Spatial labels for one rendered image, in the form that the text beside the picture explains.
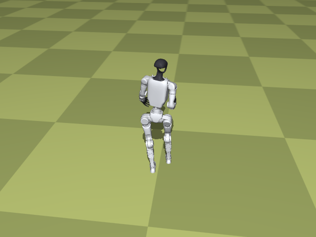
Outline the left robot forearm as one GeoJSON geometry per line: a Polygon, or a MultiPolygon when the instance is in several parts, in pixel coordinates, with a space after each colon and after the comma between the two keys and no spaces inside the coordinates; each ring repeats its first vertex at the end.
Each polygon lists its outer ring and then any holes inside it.
{"type": "MultiPolygon", "coordinates": [[[[140,92],[141,92],[141,90],[140,90],[140,92]]],[[[144,102],[144,101],[145,101],[145,96],[141,96],[141,95],[140,95],[140,92],[139,92],[139,100],[142,101],[142,102],[144,102]]]]}

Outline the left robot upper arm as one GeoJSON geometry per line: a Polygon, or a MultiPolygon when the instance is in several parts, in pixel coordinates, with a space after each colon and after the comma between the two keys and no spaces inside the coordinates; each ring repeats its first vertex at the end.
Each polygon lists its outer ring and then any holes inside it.
{"type": "Polygon", "coordinates": [[[147,83],[148,83],[148,79],[149,79],[150,76],[144,76],[142,79],[141,79],[141,92],[140,92],[140,95],[141,96],[146,96],[147,95],[147,83]]]}

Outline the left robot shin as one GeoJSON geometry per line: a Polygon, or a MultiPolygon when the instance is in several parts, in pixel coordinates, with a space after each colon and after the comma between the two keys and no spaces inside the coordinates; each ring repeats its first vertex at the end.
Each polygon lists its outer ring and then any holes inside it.
{"type": "Polygon", "coordinates": [[[148,158],[150,160],[150,163],[151,163],[151,168],[152,166],[155,167],[154,165],[154,148],[148,148],[148,144],[147,144],[147,140],[146,140],[146,148],[147,148],[147,155],[148,155],[148,158]]]}

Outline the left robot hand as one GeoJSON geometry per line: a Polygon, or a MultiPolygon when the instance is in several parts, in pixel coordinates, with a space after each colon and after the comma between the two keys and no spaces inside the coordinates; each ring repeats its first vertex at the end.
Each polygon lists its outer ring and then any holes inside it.
{"type": "MultiPolygon", "coordinates": [[[[142,102],[142,101],[141,101],[142,102]]],[[[145,106],[147,106],[147,105],[150,105],[150,104],[148,104],[149,102],[148,102],[148,99],[147,99],[147,97],[145,98],[145,101],[144,102],[142,102],[145,106]],[[147,102],[147,103],[146,103],[147,102]],[[147,105],[146,105],[147,104],[147,105]]],[[[148,106],[147,106],[148,107],[148,106]]]]}

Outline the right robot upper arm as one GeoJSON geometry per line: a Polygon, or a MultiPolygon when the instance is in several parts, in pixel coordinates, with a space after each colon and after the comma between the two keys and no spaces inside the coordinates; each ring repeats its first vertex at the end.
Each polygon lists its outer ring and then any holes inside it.
{"type": "Polygon", "coordinates": [[[167,107],[173,109],[174,100],[176,96],[177,84],[171,81],[168,81],[169,91],[169,102],[167,102],[167,107]]]}

